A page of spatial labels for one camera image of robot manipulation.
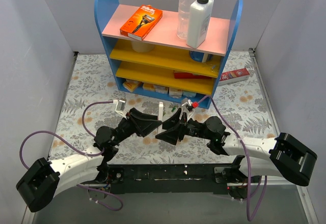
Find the white remote control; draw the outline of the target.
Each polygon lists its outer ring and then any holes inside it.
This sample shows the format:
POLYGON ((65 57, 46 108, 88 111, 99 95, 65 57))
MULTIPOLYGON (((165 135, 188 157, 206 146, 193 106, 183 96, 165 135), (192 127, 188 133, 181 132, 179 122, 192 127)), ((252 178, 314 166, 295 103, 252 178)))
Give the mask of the white remote control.
MULTIPOLYGON (((164 103, 160 102, 158 107, 158 120, 163 122, 164 115, 164 103)), ((157 133, 160 134, 162 132, 162 124, 157 128, 157 133)))

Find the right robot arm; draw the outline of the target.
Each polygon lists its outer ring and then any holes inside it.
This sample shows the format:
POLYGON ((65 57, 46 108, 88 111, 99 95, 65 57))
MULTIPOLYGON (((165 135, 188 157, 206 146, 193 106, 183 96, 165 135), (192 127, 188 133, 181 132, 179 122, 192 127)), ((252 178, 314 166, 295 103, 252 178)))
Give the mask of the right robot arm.
POLYGON ((276 176, 308 186, 317 160, 315 152, 289 133, 282 132, 276 138, 238 138, 227 132, 217 116, 201 123, 179 109, 162 128, 156 138, 171 145, 192 136, 207 139, 207 147, 216 155, 235 156, 230 175, 236 182, 253 176, 276 176))

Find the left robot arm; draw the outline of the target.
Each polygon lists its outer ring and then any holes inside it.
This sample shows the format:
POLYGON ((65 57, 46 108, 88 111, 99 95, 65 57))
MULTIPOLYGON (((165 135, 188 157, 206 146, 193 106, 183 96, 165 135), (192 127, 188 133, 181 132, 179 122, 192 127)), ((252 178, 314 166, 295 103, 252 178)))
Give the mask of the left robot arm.
POLYGON ((157 116, 130 109, 116 128, 97 129, 93 146, 68 157, 48 161, 44 157, 27 166, 16 189, 31 212, 46 207, 62 191, 78 184, 108 179, 105 168, 118 152, 117 145, 136 134, 146 137, 162 124, 157 116))

